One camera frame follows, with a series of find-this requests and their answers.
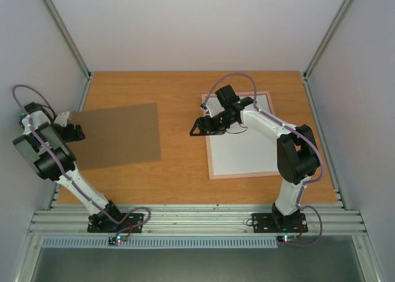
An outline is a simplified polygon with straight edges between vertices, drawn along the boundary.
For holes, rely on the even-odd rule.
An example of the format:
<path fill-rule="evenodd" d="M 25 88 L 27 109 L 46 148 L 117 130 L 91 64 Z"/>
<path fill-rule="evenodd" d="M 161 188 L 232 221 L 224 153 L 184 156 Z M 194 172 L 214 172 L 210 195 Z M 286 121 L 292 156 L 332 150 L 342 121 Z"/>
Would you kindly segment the brown frame backing board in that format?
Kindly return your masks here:
<path fill-rule="evenodd" d="M 81 171 L 161 159 L 156 103 L 77 112 L 72 123 L 85 134 L 68 143 Z"/>

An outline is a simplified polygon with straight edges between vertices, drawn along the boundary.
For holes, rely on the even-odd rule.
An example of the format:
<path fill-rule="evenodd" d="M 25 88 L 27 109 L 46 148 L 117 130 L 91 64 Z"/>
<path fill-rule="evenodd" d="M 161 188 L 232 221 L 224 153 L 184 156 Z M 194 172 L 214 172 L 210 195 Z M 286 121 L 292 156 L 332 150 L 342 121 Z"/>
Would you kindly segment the pink picture frame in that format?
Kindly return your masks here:
<path fill-rule="evenodd" d="M 275 144 L 258 131 L 233 124 L 223 135 L 206 136 L 211 180 L 277 176 Z"/>

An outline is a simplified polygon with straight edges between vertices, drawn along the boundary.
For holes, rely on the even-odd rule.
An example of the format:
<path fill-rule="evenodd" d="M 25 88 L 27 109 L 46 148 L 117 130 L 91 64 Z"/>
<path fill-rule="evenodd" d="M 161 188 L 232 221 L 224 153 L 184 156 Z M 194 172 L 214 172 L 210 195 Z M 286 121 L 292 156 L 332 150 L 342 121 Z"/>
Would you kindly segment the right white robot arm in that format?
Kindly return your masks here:
<path fill-rule="evenodd" d="M 301 224 L 301 198 L 313 182 L 323 159 L 312 129 L 307 125 L 286 123 L 257 105 L 256 97 L 239 97 L 231 85 L 215 92 L 222 111 L 212 114 L 201 104 L 204 116 L 196 119 L 190 136 L 224 135 L 235 123 L 262 134 L 276 147 L 277 170 L 282 177 L 280 193 L 267 220 L 274 232 L 287 231 Z"/>

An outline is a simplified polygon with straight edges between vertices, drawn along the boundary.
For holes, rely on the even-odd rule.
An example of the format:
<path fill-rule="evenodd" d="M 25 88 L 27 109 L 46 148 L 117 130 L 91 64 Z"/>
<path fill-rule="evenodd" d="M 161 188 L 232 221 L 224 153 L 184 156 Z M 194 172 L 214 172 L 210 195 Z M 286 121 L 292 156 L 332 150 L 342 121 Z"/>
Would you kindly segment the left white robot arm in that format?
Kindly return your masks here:
<path fill-rule="evenodd" d="M 70 130 L 82 134 L 81 126 L 60 125 L 44 109 L 31 102 L 23 107 L 19 120 L 23 134 L 13 145 L 31 169 L 43 180 L 50 180 L 69 190 L 87 209 L 89 223 L 99 231 L 118 231 L 124 216 L 118 207 L 97 191 L 80 173 L 76 157 L 62 135 Z"/>

